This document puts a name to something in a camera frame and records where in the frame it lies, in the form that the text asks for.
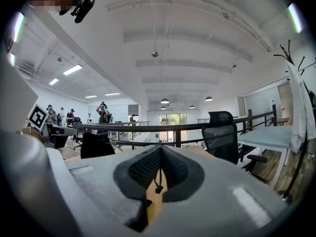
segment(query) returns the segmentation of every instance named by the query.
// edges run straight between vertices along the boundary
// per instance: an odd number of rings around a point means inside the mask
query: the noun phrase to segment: coat rack
[[[290,53],[290,43],[291,43],[291,40],[288,40],[287,52],[286,52],[286,50],[284,49],[284,46],[280,45],[281,48],[282,48],[282,50],[283,50],[283,52],[284,52],[284,54],[285,54],[285,56],[284,56],[284,55],[281,55],[281,54],[274,54],[273,56],[281,56],[281,57],[283,57],[284,59],[286,59],[288,62],[290,62],[290,63],[292,63],[292,64],[294,65],[294,62],[293,62],[293,60],[292,60],[291,53]],[[302,71],[302,72],[301,72],[301,75],[304,73],[305,68],[310,67],[310,66],[313,65],[313,64],[311,64],[311,65],[309,65],[309,66],[303,68],[302,70],[300,70],[300,67],[301,67],[301,65],[302,65],[302,63],[303,63],[303,61],[304,61],[304,59],[305,59],[305,56],[303,56],[303,59],[301,60],[301,63],[300,63],[300,65],[299,65],[299,67],[298,67],[298,71]],[[304,82],[304,86],[305,86],[305,89],[307,90],[307,92],[309,92],[309,90],[308,90],[308,88],[307,88],[305,82]],[[290,191],[291,191],[291,189],[292,189],[292,187],[293,187],[293,185],[294,185],[294,183],[295,183],[295,180],[296,180],[296,178],[297,178],[297,176],[298,176],[298,174],[299,174],[299,172],[300,172],[300,169],[301,169],[301,167],[302,167],[304,155],[305,155],[305,153],[306,153],[306,151],[307,151],[307,148],[308,148],[308,140],[307,140],[307,131],[306,131],[305,141],[304,141],[303,145],[301,146],[301,149],[302,149],[301,155],[300,155],[299,161],[298,161],[298,163],[297,163],[297,166],[296,166],[294,175],[293,175],[293,177],[292,177],[291,183],[290,183],[289,186],[287,187],[286,191],[279,191],[279,192],[278,192],[278,194],[282,196],[282,199],[283,199],[284,201],[286,201],[287,203],[289,203],[289,204],[291,204],[292,201],[293,201],[293,196],[292,196],[292,194],[290,193]]]

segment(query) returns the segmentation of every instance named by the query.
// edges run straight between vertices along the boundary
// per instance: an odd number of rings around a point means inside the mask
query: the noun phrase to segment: white desk
[[[292,126],[288,125],[261,127],[238,137],[238,143],[240,144],[281,152],[276,173],[271,182],[272,188],[277,183],[283,165],[287,164],[290,155],[291,136]]]

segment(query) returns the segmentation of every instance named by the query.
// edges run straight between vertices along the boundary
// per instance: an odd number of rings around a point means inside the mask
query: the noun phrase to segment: chair backrest
[[[207,151],[217,158],[238,163],[237,126],[229,112],[209,112],[210,123],[202,128]]]

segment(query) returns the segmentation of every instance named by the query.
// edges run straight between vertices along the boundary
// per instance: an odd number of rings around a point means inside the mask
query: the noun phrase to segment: window
[[[179,125],[188,124],[188,115],[185,114],[160,114],[159,125]],[[162,142],[174,142],[175,132],[160,132],[160,140]],[[188,131],[181,131],[181,140],[188,140]]]

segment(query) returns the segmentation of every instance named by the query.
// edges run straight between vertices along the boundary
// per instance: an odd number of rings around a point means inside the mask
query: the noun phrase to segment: white towel
[[[298,70],[288,61],[286,61],[286,63],[293,94],[291,150],[297,153],[305,140],[306,131],[308,140],[316,138],[315,119],[308,92]]]

